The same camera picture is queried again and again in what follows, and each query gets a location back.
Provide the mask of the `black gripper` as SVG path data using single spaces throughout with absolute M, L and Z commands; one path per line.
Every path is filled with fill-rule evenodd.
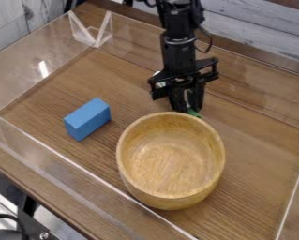
M 185 90 L 177 87 L 190 88 L 190 106 L 200 112 L 204 108 L 206 83 L 218 79 L 217 64 L 220 60 L 213 58 L 197 59 L 195 35 L 183 39 L 161 35 L 161 49 L 163 57 L 163 69 L 149 79 L 153 99 L 170 96 L 170 105 L 177 112 L 187 112 Z

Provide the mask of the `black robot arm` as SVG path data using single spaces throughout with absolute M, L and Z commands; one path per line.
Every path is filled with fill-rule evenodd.
M 206 84 L 220 78 L 216 57 L 198 59 L 213 46 L 210 32 L 202 27 L 201 0 L 155 0 L 165 32 L 161 34 L 163 69 L 150 79 L 151 99 L 167 97 L 173 109 L 198 113 L 204 108 Z

